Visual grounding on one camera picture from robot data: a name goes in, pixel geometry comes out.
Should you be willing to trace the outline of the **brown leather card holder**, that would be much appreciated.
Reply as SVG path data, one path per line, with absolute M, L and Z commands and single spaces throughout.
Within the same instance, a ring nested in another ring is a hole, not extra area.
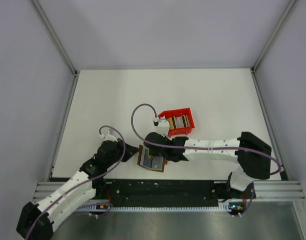
M 162 156 L 152 156 L 150 150 L 143 145 L 139 146 L 137 165 L 153 172 L 164 172 L 168 161 Z

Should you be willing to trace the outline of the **grey card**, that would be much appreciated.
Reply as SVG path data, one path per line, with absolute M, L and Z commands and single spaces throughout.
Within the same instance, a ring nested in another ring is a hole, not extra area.
M 153 170 L 161 170 L 163 167 L 163 157 L 162 156 L 154 156 L 153 159 L 151 159 L 151 168 Z

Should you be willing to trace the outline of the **red plastic card bin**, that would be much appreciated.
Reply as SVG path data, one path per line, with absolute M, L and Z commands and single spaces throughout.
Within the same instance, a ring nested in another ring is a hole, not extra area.
M 169 138 L 177 135 L 188 135 L 195 128 L 190 108 L 166 110 L 161 112 L 158 118 L 168 122 L 167 136 Z

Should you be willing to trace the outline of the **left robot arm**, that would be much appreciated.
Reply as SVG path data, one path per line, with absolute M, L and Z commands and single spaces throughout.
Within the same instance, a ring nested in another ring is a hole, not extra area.
M 89 160 L 60 188 L 46 198 L 28 202 L 21 211 L 16 232 L 25 240 L 49 240 L 57 228 L 86 201 L 106 194 L 103 177 L 115 163 L 136 155 L 138 147 L 121 139 L 106 140 Z

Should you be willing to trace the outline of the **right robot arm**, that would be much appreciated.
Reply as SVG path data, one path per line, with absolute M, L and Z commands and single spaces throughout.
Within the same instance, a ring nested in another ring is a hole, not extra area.
M 144 145 L 157 156 L 168 161 L 227 161 L 238 164 L 228 176 L 226 192 L 239 197 L 255 180 L 268 180 L 271 176 L 271 147 L 250 132 L 225 140 L 197 140 L 186 136 L 169 139 L 156 132 L 149 133 Z

